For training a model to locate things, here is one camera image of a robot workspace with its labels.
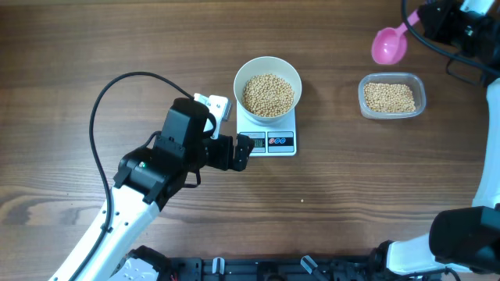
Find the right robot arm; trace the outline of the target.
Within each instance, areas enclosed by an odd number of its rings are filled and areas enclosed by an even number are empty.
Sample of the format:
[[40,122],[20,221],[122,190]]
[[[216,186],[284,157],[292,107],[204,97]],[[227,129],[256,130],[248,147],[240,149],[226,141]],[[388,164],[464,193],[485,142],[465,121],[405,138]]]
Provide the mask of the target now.
[[440,212],[428,233],[379,247],[382,268],[393,276],[416,278],[444,272],[499,272],[499,21],[490,16],[492,1],[427,1],[412,13],[401,3],[402,24],[377,33],[373,60],[399,62],[407,49],[406,33],[448,60],[480,70],[471,81],[456,75],[445,93],[469,94],[480,88],[487,116],[487,140],[477,191],[468,208]]

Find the pink measuring scoop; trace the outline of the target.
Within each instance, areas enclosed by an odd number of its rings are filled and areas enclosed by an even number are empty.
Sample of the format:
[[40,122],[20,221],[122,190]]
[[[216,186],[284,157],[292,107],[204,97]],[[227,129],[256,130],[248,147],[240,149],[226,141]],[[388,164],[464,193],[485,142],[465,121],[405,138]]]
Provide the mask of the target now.
[[374,62],[380,65],[394,65],[402,60],[408,41],[405,32],[408,27],[402,23],[399,27],[386,27],[374,38],[371,55]]

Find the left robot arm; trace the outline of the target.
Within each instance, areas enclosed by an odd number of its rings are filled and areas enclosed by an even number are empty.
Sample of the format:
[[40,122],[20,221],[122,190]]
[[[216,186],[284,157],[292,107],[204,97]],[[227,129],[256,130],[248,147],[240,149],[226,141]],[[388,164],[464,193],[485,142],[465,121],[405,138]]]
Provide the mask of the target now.
[[188,173],[198,174],[207,165],[226,171],[246,168],[254,147],[245,135],[220,134],[228,120],[228,98],[196,94],[177,98],[163,128],[126,154],[113,177],[111,201],[68,258],[52,276],[54,280],[161,280],[170,262],[146,247],[131,244],[155,220],[167,201],[187,188]]

